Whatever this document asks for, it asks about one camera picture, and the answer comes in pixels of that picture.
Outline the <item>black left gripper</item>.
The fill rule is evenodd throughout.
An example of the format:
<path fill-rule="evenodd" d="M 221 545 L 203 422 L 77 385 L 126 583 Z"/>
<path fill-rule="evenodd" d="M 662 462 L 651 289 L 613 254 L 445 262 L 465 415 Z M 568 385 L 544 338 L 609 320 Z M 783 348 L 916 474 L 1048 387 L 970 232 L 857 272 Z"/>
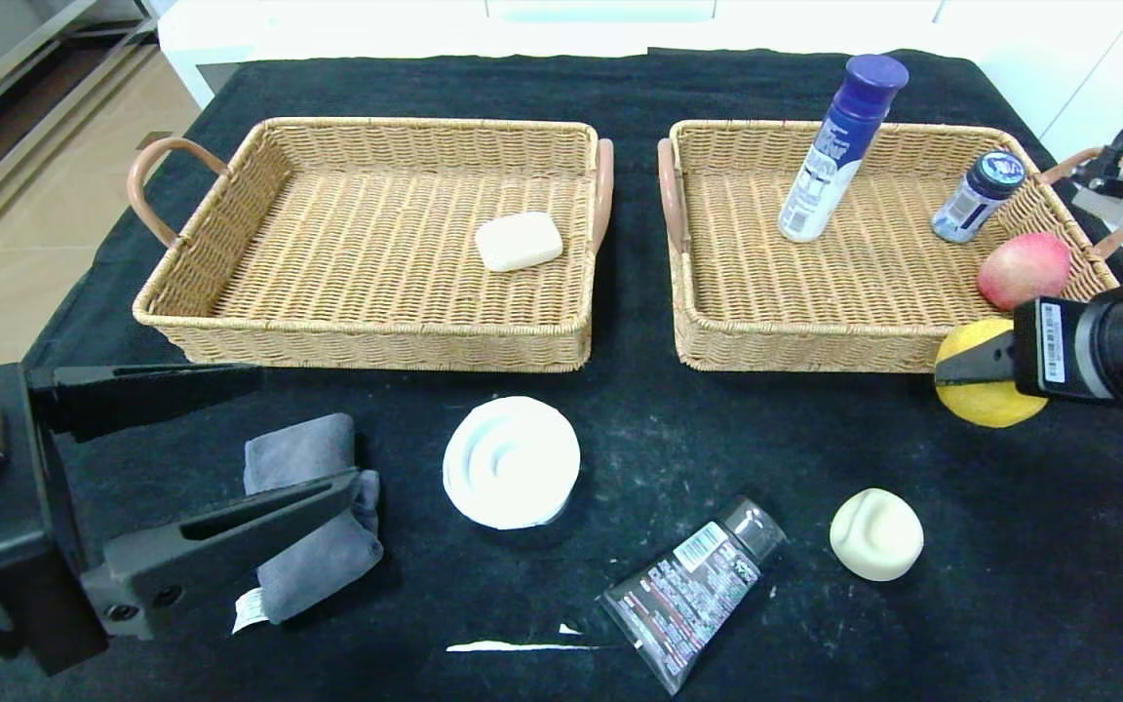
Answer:
<path fill-rule="evenodd" d="M 110 637 L 155 640 L 188 608 L 349 510 L 357 468 L 124 534 L 82 573 L 51 431 L 88 443 L 253 394 L 262 382 L 263 370 L 244 364 L 0 365 L 0 662 L 30 656 L 53 676 L 103 654 Z"/>

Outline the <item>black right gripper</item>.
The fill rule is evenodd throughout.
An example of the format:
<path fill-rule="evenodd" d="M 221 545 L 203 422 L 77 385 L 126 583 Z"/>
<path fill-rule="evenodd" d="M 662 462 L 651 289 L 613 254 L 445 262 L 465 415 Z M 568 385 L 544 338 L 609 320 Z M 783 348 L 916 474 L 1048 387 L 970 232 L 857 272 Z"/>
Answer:
<path fill-rule="evenodd" d="M 1038 297 L 1017 308 L 1013 331 L 955 329 L 940 352 L 937 386 L 1015 377 L 1024 394 L 1123 409 L 1123 285 L 1086 302 Z"/>

